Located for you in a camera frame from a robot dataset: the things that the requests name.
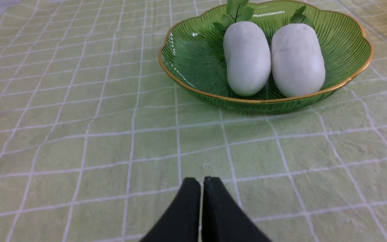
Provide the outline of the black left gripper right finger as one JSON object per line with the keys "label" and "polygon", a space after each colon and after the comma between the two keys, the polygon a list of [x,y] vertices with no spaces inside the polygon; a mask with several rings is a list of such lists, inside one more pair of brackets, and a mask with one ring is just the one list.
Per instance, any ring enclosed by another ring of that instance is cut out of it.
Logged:
{"label": "black left gripper right finger", "polygon": [[203,182],[201,238],[203,242],[270,242],[246,216],[219,177]]}

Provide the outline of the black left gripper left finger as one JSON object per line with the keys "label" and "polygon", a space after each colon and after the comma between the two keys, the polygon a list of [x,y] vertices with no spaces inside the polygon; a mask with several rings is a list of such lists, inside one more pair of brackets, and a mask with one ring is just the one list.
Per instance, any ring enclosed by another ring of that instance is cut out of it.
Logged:
{"label": "black left gripper left finger", "polygon": [[142,242],[197,242],[201,187],[192,177],[184,178],[175,198]]}

